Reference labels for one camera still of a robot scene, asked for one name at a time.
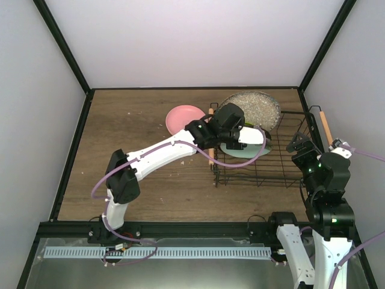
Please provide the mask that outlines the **light teal plate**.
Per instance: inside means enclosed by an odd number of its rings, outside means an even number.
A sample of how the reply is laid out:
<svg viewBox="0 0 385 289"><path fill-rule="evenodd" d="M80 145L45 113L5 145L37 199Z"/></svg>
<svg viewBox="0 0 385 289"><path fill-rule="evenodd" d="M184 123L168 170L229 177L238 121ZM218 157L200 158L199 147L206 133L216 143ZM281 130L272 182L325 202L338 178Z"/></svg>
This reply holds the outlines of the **light teal plate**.
<svg viewBox="0 0 385 289"><path fill-rule="evenodd" d="M222 143L220 145L220 149L225 154L235 158L246 158L246 159L254 158L256 154L260 152L261 148L262 148L261 144L248 144L243 149L227 149L225 143Z"/></svg>

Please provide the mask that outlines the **pink plate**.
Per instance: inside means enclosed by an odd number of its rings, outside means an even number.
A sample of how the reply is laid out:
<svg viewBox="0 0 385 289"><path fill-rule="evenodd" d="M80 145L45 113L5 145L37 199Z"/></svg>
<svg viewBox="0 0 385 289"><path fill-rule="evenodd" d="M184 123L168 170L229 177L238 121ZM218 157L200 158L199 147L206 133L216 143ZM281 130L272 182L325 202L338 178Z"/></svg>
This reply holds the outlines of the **pink plate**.
<svg viewBox="0 0 385 289"><path fill-rule="evenodd" d="M165 118L165 125L171 135L184 129L193 120L199 120L205 113L193 105L179 105L172 108Z"/></svg>

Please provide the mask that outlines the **glossy black plate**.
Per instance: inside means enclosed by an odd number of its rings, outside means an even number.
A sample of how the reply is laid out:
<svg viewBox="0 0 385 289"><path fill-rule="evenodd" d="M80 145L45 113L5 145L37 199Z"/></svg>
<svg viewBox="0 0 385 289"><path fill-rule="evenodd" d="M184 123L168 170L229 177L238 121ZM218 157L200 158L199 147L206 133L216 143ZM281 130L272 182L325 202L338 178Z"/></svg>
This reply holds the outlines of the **glossy black plate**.
<svg viewBox="0 0 385 289"><path fill-rule="evenodd" d="M272 140L271 140L271 139L272 139L272 138L271 138L271 134L270 134L268 131L266 131L265 129L263 129L262 131L264 132L265 138L266 138L265 147L264 147L264 152L265 152L266 154L268 154L268 153L271 152L272 149L273 149L273 144L272 144Z"/></svg>

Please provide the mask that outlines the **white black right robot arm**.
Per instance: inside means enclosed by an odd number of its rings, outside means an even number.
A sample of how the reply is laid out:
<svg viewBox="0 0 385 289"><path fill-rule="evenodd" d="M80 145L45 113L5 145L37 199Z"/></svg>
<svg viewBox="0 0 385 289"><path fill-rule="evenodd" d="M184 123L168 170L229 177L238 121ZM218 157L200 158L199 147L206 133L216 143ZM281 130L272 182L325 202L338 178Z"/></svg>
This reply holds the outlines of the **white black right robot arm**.
<svg viewBox="0 0 385 289"><path fill-rule="evenodd" d="M303 174L306 215L311 222L315 260L311 262L301 239L294 213L272 213L267 234L280 243L292 273L294 288L346 288L347 266L340 264L353 245L355 216L343 195L350 180L350 156L336 139L321 152L301 132L294 134L286 150Z"/></svg>

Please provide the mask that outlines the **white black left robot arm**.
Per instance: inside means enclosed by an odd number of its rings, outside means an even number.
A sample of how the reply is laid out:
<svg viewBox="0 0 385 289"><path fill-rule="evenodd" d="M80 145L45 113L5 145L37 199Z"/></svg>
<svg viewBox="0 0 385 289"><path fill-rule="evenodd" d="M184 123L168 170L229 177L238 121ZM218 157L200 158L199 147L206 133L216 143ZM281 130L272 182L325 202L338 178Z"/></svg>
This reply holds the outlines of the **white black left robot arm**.
<svg viewBox="0 0 385 289"><path fill-rule="evenodd" d="M227 104L213 115L193 120L170 138L148 148L125 154L121 149L111 155L106 170L107 207L102 214L102 237L109 243L123 236L124 215L128 204L140 195L139 182L147 175L180 158L213 149L229 141L237 143L244 112Z"/></svg>

